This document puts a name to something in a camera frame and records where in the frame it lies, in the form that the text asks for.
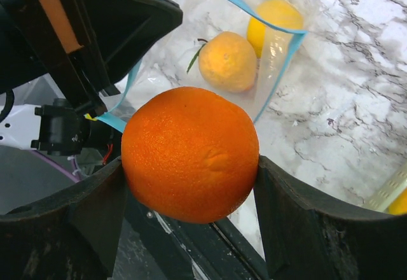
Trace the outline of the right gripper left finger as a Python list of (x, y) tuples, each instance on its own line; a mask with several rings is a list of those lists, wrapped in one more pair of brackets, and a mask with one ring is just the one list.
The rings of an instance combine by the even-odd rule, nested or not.
[(121, 158), (1, 216), (1, 279), (108, 279), (127, 201)]

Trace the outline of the pale green plastic basket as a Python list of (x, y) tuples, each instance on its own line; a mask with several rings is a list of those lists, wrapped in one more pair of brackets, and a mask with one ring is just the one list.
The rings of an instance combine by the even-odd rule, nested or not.
[(366, 202), (363, 208), (385, 212), (406, 189), (406, 164), (400, 167)]

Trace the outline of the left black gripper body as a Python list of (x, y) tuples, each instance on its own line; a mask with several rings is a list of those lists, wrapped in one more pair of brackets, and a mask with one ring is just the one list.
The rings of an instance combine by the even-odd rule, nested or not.
[(1, 92), (44, 74), (78, 114), (106, 112), (106, 65), (83, 0), (1, 0)]

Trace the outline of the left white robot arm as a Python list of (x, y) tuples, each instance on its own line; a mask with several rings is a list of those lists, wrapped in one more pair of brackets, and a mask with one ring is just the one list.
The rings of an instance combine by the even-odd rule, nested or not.
[(51, 155), (102, 148), (100, 97), (178, 27), (171, 0), (1, 0), (1, 144)]

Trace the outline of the yellow lemon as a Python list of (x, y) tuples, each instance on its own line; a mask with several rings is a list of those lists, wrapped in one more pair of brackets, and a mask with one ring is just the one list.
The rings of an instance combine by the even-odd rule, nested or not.
[[(278, 27), (302, 30), (304, 18), (302, 14), (286, 0), (266, 0), (257, 9), (257, 14), (265, 21)], [(261, 57), (266, 26), (255, 18), (251, 18), (247, 28), (247, 40), (250, 42), (257, 58)]]

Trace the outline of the clear zip top bag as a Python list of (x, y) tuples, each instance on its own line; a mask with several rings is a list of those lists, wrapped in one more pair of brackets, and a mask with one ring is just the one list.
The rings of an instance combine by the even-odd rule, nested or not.
[(1, 0), (1, 144), (50, 155), (114, 148), (153, 65), (257, 120), (317, 0)]

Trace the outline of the yellow orange mango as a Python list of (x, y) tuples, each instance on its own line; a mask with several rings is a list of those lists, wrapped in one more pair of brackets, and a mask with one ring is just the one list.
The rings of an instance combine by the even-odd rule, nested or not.
[(407, 213), (407, 189), (389, 206), (388, 212), (393, 215)]

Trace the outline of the orange yellow peach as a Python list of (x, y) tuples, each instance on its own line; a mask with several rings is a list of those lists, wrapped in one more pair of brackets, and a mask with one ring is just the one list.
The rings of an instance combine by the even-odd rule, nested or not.
[(194, 54), (187, 72), (198, 63), (202, 78), (216, 89), (232, 93), (250, 90), (255, 83), (258, 58), (254, 48), (241, 35), (224, 31), (203, 43)]

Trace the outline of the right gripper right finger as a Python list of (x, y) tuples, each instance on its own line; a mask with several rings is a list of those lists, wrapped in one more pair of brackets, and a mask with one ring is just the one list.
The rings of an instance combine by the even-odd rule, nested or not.
[(270, 278), (406, 278), (405, 216), (336, 199), (264, 156), (254, 196)]

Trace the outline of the orange tangerine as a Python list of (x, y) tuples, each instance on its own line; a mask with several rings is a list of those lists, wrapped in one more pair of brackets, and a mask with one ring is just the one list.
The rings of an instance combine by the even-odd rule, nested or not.
[(134, 197), (189, 223), (210, 223), (236, 210), (256, 180), (259, 141), (249, 115), (195, 87), (163, 92), (125, 126), (121, 161)]

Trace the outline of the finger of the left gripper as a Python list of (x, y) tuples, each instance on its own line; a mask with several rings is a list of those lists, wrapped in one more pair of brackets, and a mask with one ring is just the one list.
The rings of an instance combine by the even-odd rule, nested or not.
[(83, 0), (102, 59), (95, 85), (123, 79), (146, 52), (183, 21), (171, 0)]

